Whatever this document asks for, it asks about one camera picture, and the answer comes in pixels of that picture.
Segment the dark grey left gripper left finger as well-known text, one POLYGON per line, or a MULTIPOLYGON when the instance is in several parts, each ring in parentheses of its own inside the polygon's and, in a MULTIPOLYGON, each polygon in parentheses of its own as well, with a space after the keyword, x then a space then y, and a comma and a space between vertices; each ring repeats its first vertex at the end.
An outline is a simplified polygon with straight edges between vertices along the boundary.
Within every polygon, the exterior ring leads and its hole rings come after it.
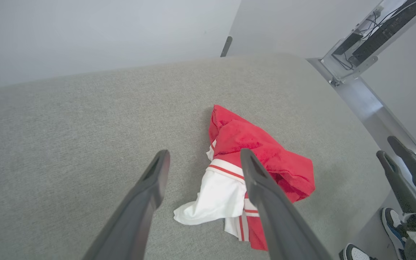
POLYGON ((84 260, 142 260, 155 210, 163 202, 170 152, 157 152, 85 253, 84 260))

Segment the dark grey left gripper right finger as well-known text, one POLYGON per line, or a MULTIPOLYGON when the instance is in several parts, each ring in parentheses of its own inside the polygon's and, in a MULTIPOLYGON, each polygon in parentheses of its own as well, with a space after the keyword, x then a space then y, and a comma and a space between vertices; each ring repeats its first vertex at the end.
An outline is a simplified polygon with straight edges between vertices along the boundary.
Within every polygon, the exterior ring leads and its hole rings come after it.
POLYGON ((256 155, 243 148, 240 158, 248 197, 259 211, 270 259, 332 259, 256 155))

